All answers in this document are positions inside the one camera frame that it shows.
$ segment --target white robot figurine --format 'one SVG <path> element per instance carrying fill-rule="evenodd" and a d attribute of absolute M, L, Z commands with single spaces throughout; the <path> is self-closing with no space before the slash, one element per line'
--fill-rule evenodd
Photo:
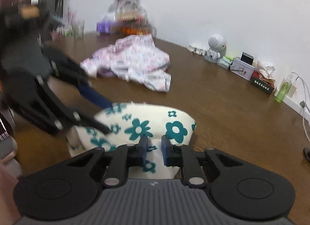
<path fill-rule="evenodd" d="M 207 50 L 207 56 L 213 58 L 214 60 L 220 59 L 220 51 L 226 47 L 226 40 L 223 36 L 219 34 L 214 34 L 208 40 L 209 49 Z"/>

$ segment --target brown wooden table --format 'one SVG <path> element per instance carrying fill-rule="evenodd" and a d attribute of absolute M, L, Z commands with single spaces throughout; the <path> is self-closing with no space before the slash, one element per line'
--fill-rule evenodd
<path fill-rule="evenodd" d="M 89 34 L 81 41 L 65 38 L 53 44 L 80 62 L 116 39 Z M 289 218 L 296 224 L 308 225 L 310 164 L 302 151 L 310 144 L 302 118 L 284 103 L 277 103 L 274 96 L 186 48 L 162 40 L 155 44 L 170 55 L 169 93 L 153 92 L 117 78 L 93 80 L 94 88 L 112 102 L 147 102 L 187 112 L 197 122 L 190 143 L 195 150 L 215 147 L 288 178 L 296 190 Z M 56 80 L 51 80 L 50 85 L 66 105 L 79 107 L 88 114 L 100 110 L 72 86 Z M 18 125 L 16 140 L 26 174 L 69 158 L 64 135 L 53 138 L 23 122 Z"/>

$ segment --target pink floral garment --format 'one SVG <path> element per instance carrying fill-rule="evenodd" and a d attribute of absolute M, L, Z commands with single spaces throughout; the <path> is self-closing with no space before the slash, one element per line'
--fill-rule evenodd
<path fill-rule="evenodd" d="M 169 55 L 156 48 L 151 35 L 130 35 L 118 39 L 115 45 L 99 49 L 81 63 L 90 76 L 96 77 L 100 69 L 111 70 L 126 81 L 144 84 L 154 91 L 168 92 L 171 75 L 165 70 Z"/>

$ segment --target flower center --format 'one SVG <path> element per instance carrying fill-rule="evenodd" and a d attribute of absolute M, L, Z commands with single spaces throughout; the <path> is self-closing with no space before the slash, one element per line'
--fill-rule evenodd
<path fill-rule="evenodd" d="M 142 132 L 142 128 L 140 126 L 138 126 L 136 129 L 135 129 L 136 133 L 137 134 L 140 134 Z"/>
<path fill-rule="evenodd" d="M 173 131 L 174 133 L 179 133 L 179 132 L 180 132 L 180 129 L 179 129 L 177 126 L 173 126 L 172 131 Z"/>

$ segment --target white cable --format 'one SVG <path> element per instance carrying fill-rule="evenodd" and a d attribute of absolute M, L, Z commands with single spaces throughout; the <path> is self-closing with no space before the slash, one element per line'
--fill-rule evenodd
<path fill-rule="evenodd" d="M 306 88 L 307 88 L 307 91 L 308 91 L 308 96 L 309 96 L 309 98 L 310 98 L 309 88 L 308 88 L 307 84 L 305 83 L 305 81 L 304 81 L 297 73 L 292 72 L 292 74 L 297 75 L 296 80 L 297 80 L 297 79 L 300 79 L 301 82 L 303 83 L 303 91 L 304 91 L 304 93 L 305 93 L 305 107 L 303 108 L 303 129 L 304 129 L 304 131 L 305 131 L 305 134 L 306 134 L 306 137 L 307 137 L 308 141 L 310 142 L 310 138 L 309 138 L 309 136 L 308 136 L 308 133 L 307 133 L 306 127 L 305 127 L 305 110 L 306 110 L 306 106 L 307 106 Z"/>

